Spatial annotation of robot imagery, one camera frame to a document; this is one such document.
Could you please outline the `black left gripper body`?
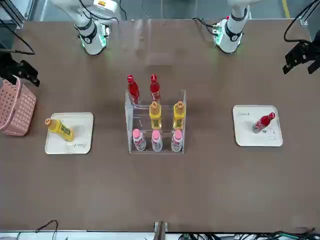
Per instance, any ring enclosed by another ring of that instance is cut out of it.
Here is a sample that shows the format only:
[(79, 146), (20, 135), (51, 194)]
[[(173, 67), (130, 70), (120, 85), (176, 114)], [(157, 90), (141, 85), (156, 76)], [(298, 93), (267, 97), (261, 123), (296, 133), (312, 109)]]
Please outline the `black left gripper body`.
[(309, 62), (320, 59), (320, 44), (316, 41), (300, 41), (297, 43), (293, 50), (294, 62)]

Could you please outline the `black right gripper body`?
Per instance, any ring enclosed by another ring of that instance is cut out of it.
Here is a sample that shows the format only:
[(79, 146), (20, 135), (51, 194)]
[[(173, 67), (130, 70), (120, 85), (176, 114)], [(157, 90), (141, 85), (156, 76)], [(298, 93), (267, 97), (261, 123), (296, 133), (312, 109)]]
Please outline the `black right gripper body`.
[(12, 54), (6, 51), (0, 52), (0, 77), (2, 79), (10, 80), (12, 76), (21, 77), (22, 62), (15, 61)]

